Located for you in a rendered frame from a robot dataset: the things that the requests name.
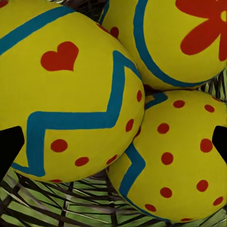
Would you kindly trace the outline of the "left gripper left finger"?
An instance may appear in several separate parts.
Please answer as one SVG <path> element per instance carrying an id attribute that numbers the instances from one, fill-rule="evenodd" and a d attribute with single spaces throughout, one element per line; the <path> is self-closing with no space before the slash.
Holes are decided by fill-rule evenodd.
<path id="1" fill-rule="evenodd" d="M 25 143 L 20 126 L 0 131 L 0 182 Z"/>

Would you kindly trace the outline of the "wicker basket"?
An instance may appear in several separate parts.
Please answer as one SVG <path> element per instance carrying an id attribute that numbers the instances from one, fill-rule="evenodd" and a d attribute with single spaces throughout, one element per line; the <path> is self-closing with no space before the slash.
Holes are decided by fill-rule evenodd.
<path id="1" fill-rule="evenodd" d="M 82 13 L 90 13 L 92 20 L 95 21 L 94 19 L 94 15 L 93 15 L 93 10 L 94 9 L 101 9 L 103 10 L 105 4 L 107 3 L 108 0 L 49 0 L 49 2 L 54 2 L 57 4 L 61 4 L 64 5 L 70 9 L 74 9 L 75 11 L 79 11 Z M 95 21 L 98 22 L 99 20 Z M 227 99 L 226 99 L 226 90 L 225 90 L 225 83 L 224 83 L 224 75 L 223 75 L 223 70 L 219 73 L 218 76 L 214 77 L 212 80 L 210 80 L 210 82 L 206 83 L 208 86 L 208 94 L 212 95 L 212 91 L 213 91 L 213 87 L 215 87 L 215 91 L 216 91 L 216 96 L 215 98 L 219 99 L 221 102 L 223 102 L 224 104 L 227 104 Z M 201 92 L 205 92 L 205 88 L 206 88 L 206 84 L 202 85 L 201 87 L 198 87 L 194 90 L 201 90 Z M 222 84 L 223 87 L 223 92 L 224 92 L 224 99 L 220 99 L 220 86 Z M 113 185 L 111 184 L 106 170 L 105 168 L 101 171 L 99 171 L 97 174 L 93 174 L 92 176 L 87 177 L 90 180 L 94 180 L 97 182 L 102 182 L 102 181 L 106 181 L 106 184 L 100 184 L 100 183 L 88 183 L 84 180 L 79 180 L 76 181 L 80 184 L 85 184 L 88 186 L 91 186 L 93 188 L 89 188 L 89 189 L 76 189 L 73 187 L 74 182 L 71 182 L 70 185 L 66 184 L 66 183 L 60 183 L 62 185 L 65 185 L 68 187 L 68 190 L 61 188 L 57 183 L 51 184 L 51 183 L 44 183 L 41 182 L 45 187 L 47 187 L 51 192 L 53 192 L 53 190 L 51 190 L 48 186 L 63 192 L 66 197 L 60 197 L 58 195 L 56 195 L 55 193 L 50 193 L 47 192 L 45 190 L 42 190 L 38 185 L 36 185 L 30 178 L 25 177 L 21 174 L 18 174 L 16 172 L 17 177 L 19 178 L 19 181 L 17 182 L 16 180 L 14 180 L 13 178 L 10 177 L 9 173 L 7 172 L 5 174 L 5 176 L 9 179 L 9 182 L 11 184 L 11 187 L 7 184 L 7 182 L 5 180 L 2 180 L 0 182 L 0 187 L 2 187 L 5 192 L 7 193 L 7 197 L 4 199 L 4 201 L 2 201 L 0 199 L 0 227 L 20 227 L 17 225 L 14 225 L 12 223 L 6 222 L 4 219 L 1 218 L 1 216 L 3 214 L 17 218 L 20 222 L 23 223 L 24 226 L 26 227 L 32 227 L 30 226 L 27 222 L 32 223 L 32 224 L 36 224 L 39 226 L 43 226 L 43 227 L 74 227 L 74 226 L 81 226 L 81 227 L 92 227 L 91 225 L 100 225 L 100 224 L 85 224 L 85 223 L 81 223 L 79 221 L 76 221 L 74 219 L 68 218 L 67 214 L 68 213 L 74 213 L 74 214 L 78 214 L 84 217 L 88 217 L 86 215 L 83 214 L 97 214 L 97 215 L 111 215 L 111 221 L 112 221 L 112 227 L 119 227 L 122 226 L 124 224 L 129 224 L 135 220 L 138 220 L 140 218 L 146 217 L 147 215 L 145 215 L 142 212 L 139 213 L 128 213 L 128 214 L 121 214 L 121 216 L 136 216 L 134 218 L 131 218 L 127 221 L 124 221 L 123 223 L 119 223 L 117 222 L 117 215 L 118 213 L 123 213 L 123 212 L 130 212 L 130 211 L 137 211 L 134 207 L 129 207 L 127 209 L 120 209 L 120 207 L 125 206 L 125 205 L 129 205 L 129 203 L 126 204 L 114 204 L 114 201 L 124 201 L 124 199 L 118 195 L 118 192 L 115 190 L 115 188 L 113 187 Z M 106 185 L 107 188 L 98 188 L 95 187 L 94 185 Z M 49 200 L 53 201 L 56 205 L 44 202 L 44 201 L 40 201 L 38 200 L 34 195 L 32 195 L 26 188 L 35 190 L 40 192 L 41 194 L 43 194 L 45 197 L 47 197 Z M 26 197 L 31 198 L 34 202 L 36 202 L 41 208 L 38 208 L 36 206 L 30 205 L 28 204 L 19 194 L 22 194 L 19 192 L 19 190 L 22 190 L 25 194 Z M 88 195 L 87 197 L 83 197 L 80 196 L 76 193 L 73 192 L 74 191 L 79 191 L 82 192 L 86 195 Z M 93 191 L 93 192 L 107 192 L 108 195 L 106 196 L 97 196 L 91 193 L 88 193 L 87 191 Z M 64 201 L 64 205 L 63 207 L 61 207 L 58 203 L 56 203 L 51 197 L 55 197 L 58 199 L 61 199 Z M 83 199 L 86 201 L 90 201 L 93 202 L 95 204 L 86 204 L 86 203 L 79 203 L 79 202 L 73 202 L 70 199 Z M 100 201 L 109 201 L 109 204 L 101 204 L 98 203 L 94 200 L 100 200 Z M 17 202 L 19 204 L 22 204 L 34 211 L 36 211 L 37 213 L 39 213 L 45 220 L 48 221 L 42 221 L 40 219 L 34 218 L 32 216 L 23 214 L 19 211 L 13 210 L 8 208 L 8 206 L 10 205 L 10 203 L 14 201 Z M 52 212 L 50 209 L 48 209 L 43 203 L 51 205 L 53 207 L 56 207 L 60 210 L 62 210 L 61 215 Z M 103 213 L 89 213 L 89 212 L 74 212 L 69 210 L 69 205 L 72 206 L 84 206 L 90 209 L 94 209 Z M 227 203 L 223 206 L 224 210 L 227 211 Z M 49 222 L 49 220 L 47 218 L 44 217 L 44 215 L 47 215 L 51 218 L 53 218 L 55 221 L 57 221 L 59 223 L 58 226 L 55 226 L 53 224 L 51 224 Z M 216 227 L 219 223 L 223 222 L 227 220 L 227 216 L 223 219 L 221 219 L 221 221 L 219 221 L 218 223 L 211 225 L 209 227 Z M 153 218 L 150 221 L 147 222 L 143 222 L 141 225 L 137 226 L 137 227 L 148 227 L 151 226 L 153 224 L 156 224 L 158 222 L 165 222 L 166 223 L 166 227 L 181 227 L 189 222 L 168 222 L 168 221 L 162 221 L 156 218 Z"/>

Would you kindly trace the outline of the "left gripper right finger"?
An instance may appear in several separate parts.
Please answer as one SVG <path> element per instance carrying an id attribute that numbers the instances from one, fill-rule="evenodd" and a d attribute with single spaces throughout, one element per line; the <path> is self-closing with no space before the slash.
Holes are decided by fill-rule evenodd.
<path id="1" fill-rule="evenodd" d="M 227 164 L 227 128 L 216 126 L 212 143 Z"/>

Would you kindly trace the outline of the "easter egg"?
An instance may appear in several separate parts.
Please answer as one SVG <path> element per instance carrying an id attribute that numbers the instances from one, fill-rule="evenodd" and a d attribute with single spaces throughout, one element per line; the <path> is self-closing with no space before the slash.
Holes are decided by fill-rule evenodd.
<path id="1" fill-rule="evenodd" d="M 0 0 L 0 131 L 25 143 L 10 168 L 84 180 L 130 146 L 145 112 L 139 70 L 98 22 L 49 0 Z"/>
<path id="2" fill-rule="evenodd" d="M 108 0 L 98 23 L 134 60 L 146 96 L 194 90 L 227 67 L 227 0 Z"/>
<path id="3" fill-rule="evenodd" d="M 201 90 L 170 90 L 145 97 L 138 133 L 105 168 L 129 205 L 168 222 L 214 215 L 227 203 L 227 164 L 212 143 L 227 128 L 227 104 Z"/>

